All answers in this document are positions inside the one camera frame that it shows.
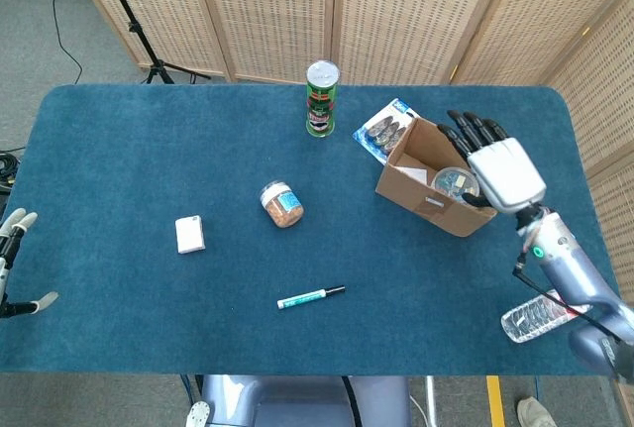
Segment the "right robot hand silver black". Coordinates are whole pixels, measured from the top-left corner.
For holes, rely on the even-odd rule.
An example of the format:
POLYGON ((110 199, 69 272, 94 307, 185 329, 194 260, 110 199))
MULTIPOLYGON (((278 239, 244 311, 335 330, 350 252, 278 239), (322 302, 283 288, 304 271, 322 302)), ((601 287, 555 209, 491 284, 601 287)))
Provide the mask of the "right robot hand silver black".
POLYGON ((462 196, 465 202, 504 214, 541 204, 546 183, 516 138, 496 121, 475 113, 449 110, 447 114, 455 125, 439 124, 437 129, 465 161, 479 187, 477 196, 462 196))

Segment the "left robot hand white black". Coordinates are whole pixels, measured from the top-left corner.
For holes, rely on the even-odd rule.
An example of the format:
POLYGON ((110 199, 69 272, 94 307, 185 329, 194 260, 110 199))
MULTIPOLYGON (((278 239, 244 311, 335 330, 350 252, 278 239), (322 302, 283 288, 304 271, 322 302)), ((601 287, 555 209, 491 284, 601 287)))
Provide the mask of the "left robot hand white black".
POLYGON ((38 218, 36 212, 28 213, 25 208, 14 210, 1 225, 1 318, 32 315, 50 307, 59 297, 51 291, 39 300, 11 303, 6 292, 9 275, 19 252, 21 241, 38 218))

